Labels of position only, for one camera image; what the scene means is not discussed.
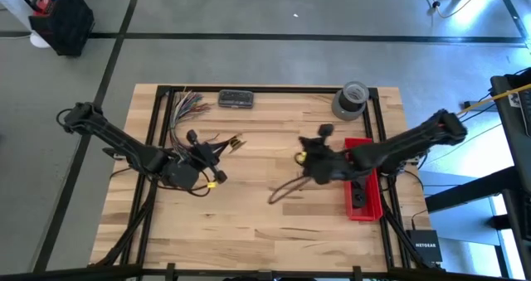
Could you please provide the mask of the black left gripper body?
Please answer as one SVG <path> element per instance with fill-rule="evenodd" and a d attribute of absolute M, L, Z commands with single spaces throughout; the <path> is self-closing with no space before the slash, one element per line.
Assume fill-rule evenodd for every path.
<path fill-rule="evenodd" d="M 217 168 L 221 152 L 224 150 L 222 143 L 199 143 L 194 130 L 189 130 L 186 135 L 190 147 L 186 150 L 183 159 L 184 182 L 196 182 L 200 171 L 210 169 L 216 182 L 225 182 L 227 175 Z"/>

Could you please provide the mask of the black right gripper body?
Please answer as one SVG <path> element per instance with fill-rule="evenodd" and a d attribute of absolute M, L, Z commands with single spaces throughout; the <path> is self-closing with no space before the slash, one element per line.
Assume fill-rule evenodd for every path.
<path fill-rule="evenodd" d="M 327 137 L 334 131 L 332 124 L 321 124 L 317 138 L 299 137 L 302 146 L 298 163 L 303 168 L 302 175 L 324 185 L 331 181 L 351 181 L 353 169 L 345 151 L 335 152 L 326 144 Z"/>

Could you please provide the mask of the clear plastic bit case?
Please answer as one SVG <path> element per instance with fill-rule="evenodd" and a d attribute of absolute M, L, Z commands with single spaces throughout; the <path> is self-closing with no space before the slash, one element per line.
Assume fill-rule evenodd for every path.
<path fill-rule="evenodd" d="M 217 103 L 223 108 L 252 109 L 254 94 L 247 90 L 221 90 Z"/>

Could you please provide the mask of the grey tape roll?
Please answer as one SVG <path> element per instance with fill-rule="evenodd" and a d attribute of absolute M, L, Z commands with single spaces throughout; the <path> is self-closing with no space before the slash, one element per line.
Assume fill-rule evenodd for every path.
<path fill-rule="evenodd" d="M 366 109 L 366 103 L 357 104 L 354 111 L 346 110 L 339 102 L 340 93 L 337 92 L 331 104 L 332 113 L 343 121 L 353 121 L 359 118 Z"/>

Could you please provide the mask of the red plastic bin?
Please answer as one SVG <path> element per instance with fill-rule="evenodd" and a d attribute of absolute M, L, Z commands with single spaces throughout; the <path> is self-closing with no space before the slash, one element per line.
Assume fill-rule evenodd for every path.
<path fill-rule="evenodd" d="M 368 178 L 365 189 L 367 204 L 361 209 L 352 208 L 352 182 L 343 183 L 345 212 L 350 220 L 375 221 L 383 215 L 377 170 L 373 169 L 366 177 Z"/>

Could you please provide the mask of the black tape roll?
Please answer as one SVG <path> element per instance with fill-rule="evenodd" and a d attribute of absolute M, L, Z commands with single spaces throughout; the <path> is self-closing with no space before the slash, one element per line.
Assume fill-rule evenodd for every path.
<path fill-rule="evenodd" d="M 367 102 L 369 90 L 361 82 L 348 82 L 339 93 L 339 105 L 348 112 L 357 112 Z"/>

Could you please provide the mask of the black tool bag red top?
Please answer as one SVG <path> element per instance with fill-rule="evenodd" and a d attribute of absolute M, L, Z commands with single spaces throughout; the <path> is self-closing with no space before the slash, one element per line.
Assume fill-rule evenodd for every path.
<path fill-rule="evenodd" d="M 59 56 L 78 57 L 95 25 L 85 0 L 32 0 L 30 27 Z"/>

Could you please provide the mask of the white and black tower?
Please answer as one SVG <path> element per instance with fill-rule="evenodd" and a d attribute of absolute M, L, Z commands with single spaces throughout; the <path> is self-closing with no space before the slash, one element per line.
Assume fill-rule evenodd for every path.
<path fill-rule="evenodd" d="M 36 8 L 30 0 L 0 0 L 0 3 L 30 32 L 30 42 L 37 48 L 50 48 L 31 27 L 29 17 Z"/>

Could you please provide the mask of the black aluminium table frame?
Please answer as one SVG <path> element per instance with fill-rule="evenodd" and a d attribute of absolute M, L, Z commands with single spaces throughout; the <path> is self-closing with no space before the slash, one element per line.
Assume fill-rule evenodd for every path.
<path fill-rule="evenodd" d="M 402 281 L 518 281 L 440 269 L 394 268 L 396 236 L 374 221 L 354 222 L 343 209 L 343 189 L 311 187 L 300 200 L 266 203 L 272 187 L 293 177 L 297 138 L 333 122 L 328 87 L 252 87 L 252 110 L 213 107 L 187 122 L 207 136 L 244 133 L 246 146 L 225 156 L 229 179 L 211 195 L 158 192 L 154 212 L 135 233 L 137 254 L 114 266 L 13 274 L 0 281 L 120 281 L 162 276 L 280 279 L 389 279 Z"/>

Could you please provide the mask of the black Netgear network switch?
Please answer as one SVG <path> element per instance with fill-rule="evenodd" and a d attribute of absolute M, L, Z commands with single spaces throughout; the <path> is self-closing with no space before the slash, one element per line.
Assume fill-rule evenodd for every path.
<path fill-rule="evenodd" d="M 417 253 L 430 263 L 441 263 L 441 247 L 435 230 L 408 230 L 409 236 Z"/>

